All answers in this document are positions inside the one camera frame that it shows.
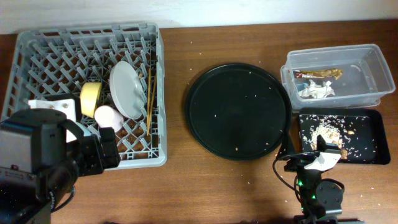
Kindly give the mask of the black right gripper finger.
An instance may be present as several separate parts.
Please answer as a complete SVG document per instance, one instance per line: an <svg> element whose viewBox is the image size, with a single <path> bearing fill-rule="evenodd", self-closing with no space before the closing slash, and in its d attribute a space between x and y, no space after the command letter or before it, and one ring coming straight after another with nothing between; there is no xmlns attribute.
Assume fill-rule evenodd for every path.
<svg viewBox="0 0 398 224"><path fill-rule="evenodd" d="M277 159L290 159L295 152L295 148L289 133L284 133L282 144L277 153Z"/></svg>
<svg viewBox="0 0 398 224"><path fill-rule="evenodd" d="M316 151L318 152L325 152L329 148L327 142L324 140L322 135L317 136L317 145L316 145Z"/></svg>

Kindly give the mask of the pink plastic cup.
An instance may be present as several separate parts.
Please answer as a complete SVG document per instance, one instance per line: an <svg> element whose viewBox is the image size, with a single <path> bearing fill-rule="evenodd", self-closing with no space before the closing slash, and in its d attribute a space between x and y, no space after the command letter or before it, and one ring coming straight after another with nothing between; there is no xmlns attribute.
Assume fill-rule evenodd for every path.
<svg viewBox="0 0 398 224"><path fill-rule="evenodd" d="M106 105L97 107L94 119L100 128L113 128L115 133L123 127L124 123L122 114Z"/></svg>

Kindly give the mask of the yellow bowl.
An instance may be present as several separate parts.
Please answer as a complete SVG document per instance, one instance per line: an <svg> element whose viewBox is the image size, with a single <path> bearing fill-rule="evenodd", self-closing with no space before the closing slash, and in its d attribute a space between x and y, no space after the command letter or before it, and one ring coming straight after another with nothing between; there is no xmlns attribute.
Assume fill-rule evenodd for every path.
<svg viewBox="0 0 398 224"><path fill-rule="evenodd" d="M100 98L102 84L100 82L87 82L82 86L80 93L81 113L94 118L97 101Z"/></svg>

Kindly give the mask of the white round plate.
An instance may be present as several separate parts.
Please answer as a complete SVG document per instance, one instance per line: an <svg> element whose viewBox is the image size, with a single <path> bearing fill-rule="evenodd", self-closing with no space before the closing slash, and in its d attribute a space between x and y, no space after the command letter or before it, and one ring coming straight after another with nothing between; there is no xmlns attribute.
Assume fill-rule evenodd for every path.
<svg viewBox="0 0 398 224"><path fill-rule="evenodd" d="M144 90L137 72L128 62L120 61L111 69L109 89L114 105L123 116L138 119L143 115Z"/></svg>

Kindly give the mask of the wooden chopstick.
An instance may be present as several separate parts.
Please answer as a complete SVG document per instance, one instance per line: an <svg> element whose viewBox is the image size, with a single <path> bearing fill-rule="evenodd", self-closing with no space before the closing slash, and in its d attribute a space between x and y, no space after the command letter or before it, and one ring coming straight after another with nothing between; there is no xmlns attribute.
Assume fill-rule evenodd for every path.
<svg viewBox="0 0 398 224"><path fill-rule="evenodd" d="M150 127L151 127L151 122L152 122L152 111L154 107L154 100L155 100L155 91L157 87L157 74L154 76L154 86L151 94L151 101L150 101L150 108L149 108L149 116L148 116L148 130L147 130L147 135L150 134Z"/></svg>
<svg viewBox="0 0 398 224"><path fill-rule="evenodd" d="M147 82L147 136L149 135L149 115L150 115L150 93L151 93L151 68L148 69L148 82Z"/></svg>

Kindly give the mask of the light blue plastic cup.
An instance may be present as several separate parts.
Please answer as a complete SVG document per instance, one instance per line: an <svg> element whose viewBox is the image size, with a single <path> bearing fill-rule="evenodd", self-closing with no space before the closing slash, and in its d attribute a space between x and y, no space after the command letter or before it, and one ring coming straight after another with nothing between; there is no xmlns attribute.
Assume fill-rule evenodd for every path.
<svg viewBox="0 0 398 224"><path fill-rule="evenodd" d="M91 136L91 131L86 126L82 125L79 122L76 122L75 124L83 131L84 137Z"/></svg>

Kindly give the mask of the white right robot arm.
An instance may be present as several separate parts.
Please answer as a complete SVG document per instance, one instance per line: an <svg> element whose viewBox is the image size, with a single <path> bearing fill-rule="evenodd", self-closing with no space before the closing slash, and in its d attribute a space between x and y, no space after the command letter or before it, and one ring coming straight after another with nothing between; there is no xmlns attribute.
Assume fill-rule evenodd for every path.
<svg viewBox="0 0 398 224"><path fill-rule="evenodd" d="M322 174L337 164L341 158L341 150L336 144L328 144L321 135L317 137L317 149L308 152L295 152L290 135L282 141L279 153L272 164L286 161L284 170L296 173L294 183L288 184L277 175L286 186L292 189L301 204L301 215L294 216L294 223L362 223L358 219L340 220L341 204L345 186L333 179L324 179Z"/></svg>

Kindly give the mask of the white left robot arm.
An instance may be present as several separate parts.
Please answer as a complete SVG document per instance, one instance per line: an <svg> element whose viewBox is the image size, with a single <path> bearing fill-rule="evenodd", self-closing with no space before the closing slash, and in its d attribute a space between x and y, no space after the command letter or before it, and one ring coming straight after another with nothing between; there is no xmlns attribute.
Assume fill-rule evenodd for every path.
<svg viewBox="0 0 398 224"><path fill-rule="evenodd" d="M86 136L65 113L28 109L1 122L1 223L50 223L75 195L79 177L121 158L113 128Z"/></svg>

